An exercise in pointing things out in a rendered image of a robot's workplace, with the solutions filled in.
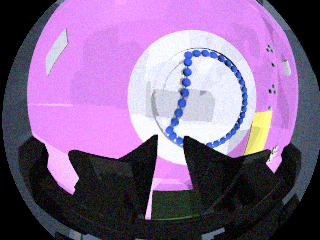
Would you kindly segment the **yellow flat sheet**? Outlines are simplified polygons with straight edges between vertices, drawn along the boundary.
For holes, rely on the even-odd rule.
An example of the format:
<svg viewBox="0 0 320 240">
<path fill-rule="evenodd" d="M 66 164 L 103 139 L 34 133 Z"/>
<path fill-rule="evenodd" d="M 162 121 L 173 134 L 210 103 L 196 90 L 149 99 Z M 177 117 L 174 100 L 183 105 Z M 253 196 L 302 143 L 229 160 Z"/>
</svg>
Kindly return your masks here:
<svg viewBox="0 0 320 240">
<path fill-rule="evenodd" d="M 265 140 L 267 140 L 268 136 L 269 125 L 271 125 L 272 112 L 255 112 L 243 156 L 248 155 L 248 153 L 263 151 Z"/>
</svg>

